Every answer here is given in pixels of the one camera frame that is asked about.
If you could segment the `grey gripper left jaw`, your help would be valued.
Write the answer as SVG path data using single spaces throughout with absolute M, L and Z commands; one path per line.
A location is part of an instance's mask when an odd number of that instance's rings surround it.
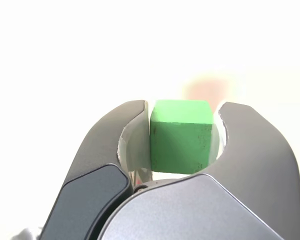
M 40 234 L 42 240 L 95 240 L 112 212 L 152 180 L 148 103 L 128 101 L 82 141 Z

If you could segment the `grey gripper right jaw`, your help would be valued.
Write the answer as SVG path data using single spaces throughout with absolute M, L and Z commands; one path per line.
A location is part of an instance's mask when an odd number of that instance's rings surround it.
M 285 137 L 252 107 L 219 109 L 220 157 L 122 203 L 101 240 L 300 240 L 300 173 Z

